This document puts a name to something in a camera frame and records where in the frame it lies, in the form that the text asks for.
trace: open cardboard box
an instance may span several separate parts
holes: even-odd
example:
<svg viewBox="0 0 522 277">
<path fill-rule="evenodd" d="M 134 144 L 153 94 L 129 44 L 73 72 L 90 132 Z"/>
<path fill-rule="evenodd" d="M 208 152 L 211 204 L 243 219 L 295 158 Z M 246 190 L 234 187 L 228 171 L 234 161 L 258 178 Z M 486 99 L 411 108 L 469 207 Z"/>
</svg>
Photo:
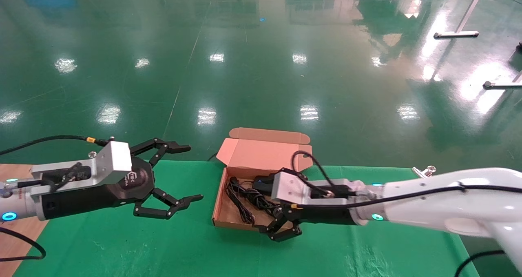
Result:
<svg viewBox="0 0 522 277">
<path fill-rule="evenodd" d="M 312 153 L 309 145 L 310 137 L 299 132 L 287 132 L 254 128 L 234 128 L 229 132 L 230 138 L 223 141 L 216 158 L 227 165 L 221 176 L 218 196 L 212 222 L 214 226 L 256 231 L 257 229 L 241 221 L 237 207 L 229 199 L 225 188 L 230 177 L 237 177 L 240 183 L 254 180 L 258 175 L 269 175 L 281 168 L 290 169 L 290 158 L 296 151 Z M 296 158 L 296 170 L 302 171 L 313 165 L 310 158 L 299 155 Z M 255 216 L 256 225 L 269 225 L 273 218 L 259 211 L 243 197 L 239 197 L 243 205 Z M 286 223 L 282 229 L 291 228 Z"/>
</svg>

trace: green table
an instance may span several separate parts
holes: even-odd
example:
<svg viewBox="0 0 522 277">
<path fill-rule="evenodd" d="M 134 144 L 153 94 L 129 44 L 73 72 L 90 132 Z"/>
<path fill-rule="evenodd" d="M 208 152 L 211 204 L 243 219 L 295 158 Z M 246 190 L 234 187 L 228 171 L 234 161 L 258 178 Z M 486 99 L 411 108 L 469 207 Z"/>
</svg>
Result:
<svg viewBox="0 0 522 277">
<path fill-rule="evenodd" d="M 222 169 L 220 162 L 160 162 L 158 187 L 175 197 L 201 193 L 205 198 L 168 221 L 134 217 L 131 205 L 54 219 L 38 238 L 47 257 L 22 262 L 15 276 L 451 277 L 468 257 L 457 235 L 388 222 L 303 224 L 302 236 L 282 243 L 213 227 Z M 416 178 L 404 168 L 325 169 L 332 178 L 366 183 Z M 315 167 L 305 173 L 321 178 Z M 476 276 L 473 265 L 462 273 Z"/>
</svg>

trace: wooden table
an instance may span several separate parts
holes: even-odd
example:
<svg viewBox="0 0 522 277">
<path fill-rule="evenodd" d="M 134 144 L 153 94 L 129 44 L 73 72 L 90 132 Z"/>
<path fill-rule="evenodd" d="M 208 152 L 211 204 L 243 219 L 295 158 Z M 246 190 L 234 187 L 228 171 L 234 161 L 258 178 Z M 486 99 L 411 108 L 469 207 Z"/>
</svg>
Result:
<svg viewBox="0 0 522 277">
<path fill-rule="evenodd" d="M 31 165 L 0 164 L 0 181 L 9 178 L 31 177 Z M 47 221 L 40 221 L 36 217 L 20 219 L 12 222 L 0 222 L 0 227 L 14 230 L 28 238 L 36 240 Z M 18 257 L 26 255 L 31 249 L 29 244 L 6 234 L 0 234 L 0 258 Z M 0 262 L 0 275 L 2 277 L 12 276 L 21 261 Z"/>
</svg>

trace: box lid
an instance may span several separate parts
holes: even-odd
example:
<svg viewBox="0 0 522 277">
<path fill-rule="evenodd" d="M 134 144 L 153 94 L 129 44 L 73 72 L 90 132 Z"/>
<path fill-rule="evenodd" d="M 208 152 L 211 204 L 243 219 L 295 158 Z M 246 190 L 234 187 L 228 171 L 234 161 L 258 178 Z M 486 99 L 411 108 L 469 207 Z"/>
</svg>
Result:
<svg viewBox="0 0 522 277">
<path fill-rule="evenodd" d="M 291 168 L 290 158 L 296 151 L 312 153 L 310 137 L 299 132 L 234 128 L 223 141 L 216 158 L 229 167 L 277 171 Z M 311 167 L 310 158 L 299 155 L 297 171 Z"/>
</svg>

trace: metal stand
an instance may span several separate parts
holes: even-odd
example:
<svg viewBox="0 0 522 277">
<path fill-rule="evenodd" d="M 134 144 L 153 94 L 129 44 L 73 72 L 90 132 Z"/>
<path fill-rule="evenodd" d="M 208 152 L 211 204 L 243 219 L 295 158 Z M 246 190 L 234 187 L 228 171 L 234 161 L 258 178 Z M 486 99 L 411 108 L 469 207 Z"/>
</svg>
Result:
<svg viewBox="0 0 522 277">
<path fill-rule="evenodd" d="M 477 37 L 479 36 L 478 31 L 462 31 L 464 28 L 464 25 L 466 25 L 466 22 L 468 22 L 469 17 L 471 16 L 471 13 L 473 13 L 473 10 L 475 9 L 475 6 L 477 6 L 477 3 L 479 0 L 472 0 L 471 4 L 469 4 L 468 9 L 466 10 L 466 13 L 464 13 L 464 17 L 462 17 L 462 20 L 460 21 L 459 25 L 457 26 L 457 29 L 455 32 L 442 32 L 438 33 L 436 32 L 433 36 L 434 38 L 451 38 L 451 37 Z"/>
<path fill-rule="evenodd" d="M 522 71 L 513 79 L 512 82 L 489 82 L 484 83 L 486 89 L 506 89 L 509 87 L 522 87 Z"/>
</svg>

